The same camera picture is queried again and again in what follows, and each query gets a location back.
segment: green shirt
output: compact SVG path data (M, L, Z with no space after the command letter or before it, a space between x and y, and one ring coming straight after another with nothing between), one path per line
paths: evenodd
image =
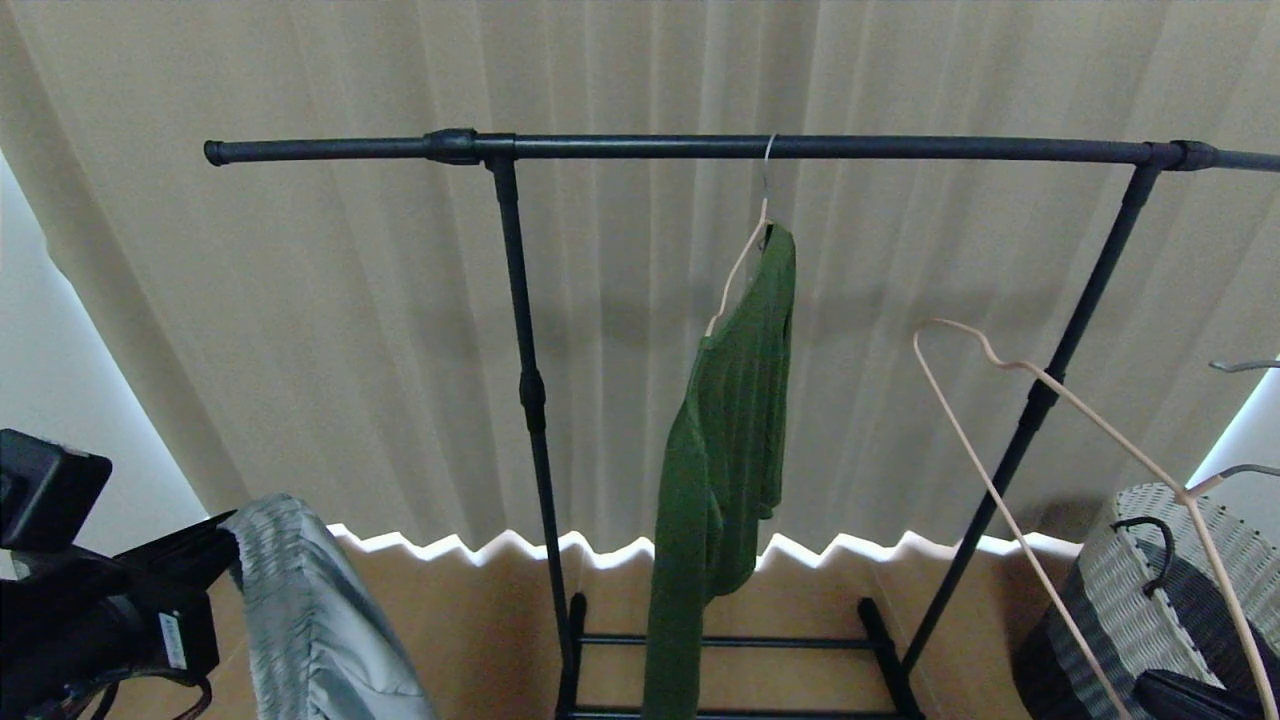
M772 225L755 277L703 338L662 462L645 720L698 710L703 609L755 569L756 530L782 492L795 242Z

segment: floor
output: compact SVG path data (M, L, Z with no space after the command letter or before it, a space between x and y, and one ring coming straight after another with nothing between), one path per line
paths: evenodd
M365 551L351 537L340 542L408 647L443 720L552 716L556 629L545 562L527 546L502 538L479 557L460 547L422 560L394 543ZM892 551L846 544L852 547L832 546L820 559L792 552L785 541L771 544L755 577L708 607L705 632L856 637L863 630L855 601L869 596L901 653L905 628L914 629L923 614L948 551L910 536ZM1061 578L1073 547L1042 538L1038 551L1051 575ZM566 548L570 591L589 597L588 630L644 632L652 555L645 548L627 555L586 562L582 544ZM211 674L214 705L205 717L252 717L239 596L224 577L211 597L223 662ZM1010 648L1047 606L1028 562L1007 543L984 541L913 678L927 716L1027 719L1011 682ZM636 703L643 667L640 648L588 648L580 701ZM122 687L111 716L173 717L193 700L195 691L164 680L133 680ZM707 648L701 705L891 708L869 652L812 650Z

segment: curtain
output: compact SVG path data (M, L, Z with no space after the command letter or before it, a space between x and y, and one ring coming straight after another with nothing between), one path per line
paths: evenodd
M492 178L212 168L216 140L545 132L1190 138L1280 151L1275 4L6 4L0 142L210 511L540 539ZM666 432L758 213L750 161L517 164L561 530L652 533ZM769 163L799 246L769 532L955 539L982 496L910 352L943 315L1047 363L1128 168ZM1280 341L1280 179L1167 173L1066 382L1170 471ZM929 337L993 468L1028 383ZM1140 469L1059 406L1010 502L1079 538Z

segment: basket handle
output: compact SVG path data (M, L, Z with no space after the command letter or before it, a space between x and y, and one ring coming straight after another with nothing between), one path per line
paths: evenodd
M1111 524L1111 529L1116 530L1120 528L1132 528L1134 525L1156 525L1160 528L1160 534L1165 536L1165 561L1160 565L1160 573L1155 579L1148 580L1147 584L1142 585L1142 594L1148 598L1155 594L1156 588L1165 587L1165 580L1169 577L1169 566L1174 562L1174 532L1169 529L1169 525L1160 518L1152 518L1151 515L1139 515L1137 518L1129 518L1128 520L1120 520Z

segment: white wall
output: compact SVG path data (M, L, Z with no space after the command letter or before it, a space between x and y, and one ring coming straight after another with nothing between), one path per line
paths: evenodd
M1222 360L1235 363L1256 357ZM1222 382L1242 379L1239 375L1222 375ZM1226 427L1222 438L1196 470L1190 484L1244 462L1280 468L1280 370L1266 372L1244 407ZM1240 473L1212 491L1210 497L1230 507L1233 515L1254 529L1262 530L1272 543L1280 544L1280 478Z
M0 427L111 459L77 543L115 553L207 518L0 155Z

